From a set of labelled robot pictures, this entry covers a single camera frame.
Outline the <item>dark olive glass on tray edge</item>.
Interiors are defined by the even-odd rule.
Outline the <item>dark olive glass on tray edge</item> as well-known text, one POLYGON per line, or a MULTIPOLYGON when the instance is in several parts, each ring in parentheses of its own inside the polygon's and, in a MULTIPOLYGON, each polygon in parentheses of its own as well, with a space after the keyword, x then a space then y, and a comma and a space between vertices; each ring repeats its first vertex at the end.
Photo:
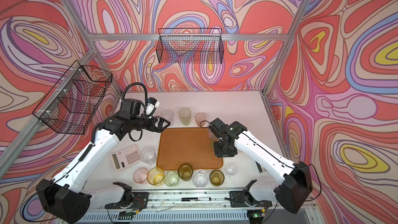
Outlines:
POLYGON ((183 163, 178 168, 178 176, 183 181, 189 181, 193 175, 193 167, 189 163, 183 163))

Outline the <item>light green ribbed glass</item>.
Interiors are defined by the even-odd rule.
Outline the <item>light green ribbed glass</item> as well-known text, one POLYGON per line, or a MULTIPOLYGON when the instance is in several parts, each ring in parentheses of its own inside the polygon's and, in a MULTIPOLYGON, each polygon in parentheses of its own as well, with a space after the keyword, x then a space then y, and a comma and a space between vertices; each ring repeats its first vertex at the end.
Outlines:
POLYGON ((217 137, 215 137, 215 136, 210 138, 210 148, 211 148, 211 150, 214 150, 214 143, 218 142, 218 140, 219 139, 217 137))

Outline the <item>clear ribbed glass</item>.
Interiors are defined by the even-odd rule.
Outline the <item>clear ribbed glass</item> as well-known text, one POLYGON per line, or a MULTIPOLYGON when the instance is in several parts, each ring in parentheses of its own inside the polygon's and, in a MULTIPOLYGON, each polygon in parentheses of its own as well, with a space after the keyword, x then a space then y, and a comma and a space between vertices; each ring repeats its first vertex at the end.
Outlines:
POLYGON ((216 139, 216 138, 217 138, 217 137, 212 133, 211 130, 208 130, 208 137, 209 137, 210 139, 216 139))

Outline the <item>small clear glass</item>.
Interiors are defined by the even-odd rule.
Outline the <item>small clear glass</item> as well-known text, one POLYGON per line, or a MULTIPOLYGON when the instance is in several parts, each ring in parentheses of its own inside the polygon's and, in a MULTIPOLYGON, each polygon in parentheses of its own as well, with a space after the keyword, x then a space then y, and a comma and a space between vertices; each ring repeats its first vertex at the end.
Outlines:
POLYGON ((228 177, 232 177, 232 176, 236 175, 238 168, 237 168, 236 164, 229 162, 225 165, 224 170, 228 177))

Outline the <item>clear stemmed glass front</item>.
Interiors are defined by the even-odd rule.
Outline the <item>clear stemmed glass front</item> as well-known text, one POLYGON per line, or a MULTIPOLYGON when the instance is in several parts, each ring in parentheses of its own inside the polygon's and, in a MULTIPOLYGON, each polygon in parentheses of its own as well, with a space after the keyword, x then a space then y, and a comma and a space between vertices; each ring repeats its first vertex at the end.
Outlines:
POLYGON ((198 169, 193 172, 192 182, 195 185, 195 187, 202 189, 208 184, 209 181, 208 178, 209 176, 207 175, 205 170, 198 169))

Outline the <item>frosted pale green tumbler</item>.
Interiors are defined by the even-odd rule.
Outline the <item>frosted pale green tumbler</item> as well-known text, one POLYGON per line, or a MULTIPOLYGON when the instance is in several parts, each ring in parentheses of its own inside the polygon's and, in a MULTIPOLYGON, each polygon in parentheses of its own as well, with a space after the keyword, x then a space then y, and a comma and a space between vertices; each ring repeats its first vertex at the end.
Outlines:
POLYGON ((191 123, 191 111, 189 108, 182 108, 178 112, 180 122, 183 126, 189 126, 191 123))

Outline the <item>black pen on rail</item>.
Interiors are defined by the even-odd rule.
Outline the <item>black pen on rail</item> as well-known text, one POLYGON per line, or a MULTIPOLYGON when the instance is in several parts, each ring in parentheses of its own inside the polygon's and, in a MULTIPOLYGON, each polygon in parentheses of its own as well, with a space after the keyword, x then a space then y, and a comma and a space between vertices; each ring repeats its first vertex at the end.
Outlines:
POLYGON ((208 202, 211 201, 210 197, 190 197, 190 198, 182 198, 181 199, 182 202, 199 202, 199 201, 203 201, 203 202, 208 202))

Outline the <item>pink white calculator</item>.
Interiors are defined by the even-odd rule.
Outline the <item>pink white calculator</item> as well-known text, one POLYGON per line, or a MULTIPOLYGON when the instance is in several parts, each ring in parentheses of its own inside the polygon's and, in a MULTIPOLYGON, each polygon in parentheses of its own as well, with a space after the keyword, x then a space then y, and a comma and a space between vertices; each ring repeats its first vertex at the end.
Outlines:
POLYGON ((140 162, 140 150, 137 145, 133 144, 111 153, 110 159, 114 170, 122 171, 140 162))

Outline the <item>olive glass front right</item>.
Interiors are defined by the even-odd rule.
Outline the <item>olive glass front right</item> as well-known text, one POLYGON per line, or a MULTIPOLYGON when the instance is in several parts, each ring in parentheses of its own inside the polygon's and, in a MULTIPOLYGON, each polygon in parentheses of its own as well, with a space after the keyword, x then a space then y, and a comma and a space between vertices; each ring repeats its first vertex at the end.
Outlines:
POLYGON ((213 170, 210 173, 209 180, 211 184, 215 187, 221 186, 224 183, 225 176, 220 170, 213 170))

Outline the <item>orange rectangular tray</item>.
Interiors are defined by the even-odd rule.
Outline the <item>orange rectangular tray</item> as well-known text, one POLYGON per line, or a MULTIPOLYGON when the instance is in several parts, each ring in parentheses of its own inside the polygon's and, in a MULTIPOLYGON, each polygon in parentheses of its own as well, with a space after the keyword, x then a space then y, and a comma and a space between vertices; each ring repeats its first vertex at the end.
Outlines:
POLYGON ((202 128, 170 128, 161 133, 156 166, 163 170, 177 170, 189 163, 195 170, 223 167, 223 159, 210 147, 209 131, 202 128))

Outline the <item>yellow glass front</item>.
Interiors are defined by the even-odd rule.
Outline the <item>yellow glass front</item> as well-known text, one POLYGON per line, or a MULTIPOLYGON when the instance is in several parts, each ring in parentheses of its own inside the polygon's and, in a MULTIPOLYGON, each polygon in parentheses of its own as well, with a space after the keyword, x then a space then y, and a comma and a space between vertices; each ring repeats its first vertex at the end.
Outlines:
POLYGON ((147 182, 153 186, 159 186, 164 180, 164 171, 159 167, 154 167, 148 171, 147 182))

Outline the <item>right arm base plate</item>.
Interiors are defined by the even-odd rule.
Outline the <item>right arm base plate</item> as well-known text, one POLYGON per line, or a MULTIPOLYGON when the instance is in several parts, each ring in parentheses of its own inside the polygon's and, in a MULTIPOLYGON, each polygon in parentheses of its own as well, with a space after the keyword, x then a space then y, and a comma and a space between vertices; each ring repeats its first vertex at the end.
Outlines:
POLYGON ((261 207, 268 209, 269 207, 273 206, 272 201, 257 201, 249 192, 243 190, 230 191, 229 197, 225 199, 230 202, 232 208, 261 207))

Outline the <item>frosted pink tumbler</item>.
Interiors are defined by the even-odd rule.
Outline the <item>frosted pink tumbler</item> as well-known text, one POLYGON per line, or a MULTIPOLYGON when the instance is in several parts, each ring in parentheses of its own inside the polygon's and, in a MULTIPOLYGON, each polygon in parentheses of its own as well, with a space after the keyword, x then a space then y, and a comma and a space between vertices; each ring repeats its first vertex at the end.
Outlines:
POLYGON ((195 115, 195 123, 198 127, 201 127, 201 122, 206 120, 206 115, 204 113, 198 113, 195 115))

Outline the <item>clear glass left of tray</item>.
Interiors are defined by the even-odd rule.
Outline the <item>clear glass left of tray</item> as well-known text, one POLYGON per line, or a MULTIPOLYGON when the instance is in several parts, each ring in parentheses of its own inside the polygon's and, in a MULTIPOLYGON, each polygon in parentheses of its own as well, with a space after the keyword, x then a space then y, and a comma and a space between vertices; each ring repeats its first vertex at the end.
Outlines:
POLYGON ((140 151, 140 159, 142 162, 152 166, 156 164, 157 155, 152 147, 145 147, 140 151))

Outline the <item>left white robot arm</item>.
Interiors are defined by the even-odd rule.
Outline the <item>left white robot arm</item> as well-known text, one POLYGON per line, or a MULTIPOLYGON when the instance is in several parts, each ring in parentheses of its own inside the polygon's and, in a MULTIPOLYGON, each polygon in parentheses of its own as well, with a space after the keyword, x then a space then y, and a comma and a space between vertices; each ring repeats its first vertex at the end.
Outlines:
POLYGON ((44 211, 69 224, 78 222, 86 212, 101 207, 129 208, 133 201, 131 186, 114 182, 111 186, 84 191, 84 186, 101 160, 132 131, 161 133, 170 122, 153 114, 160 103, 148 98, 145 103, 123 99, 120 110, 97 124, 91 141, 52 180, 42 179, 36 187, 44 211))

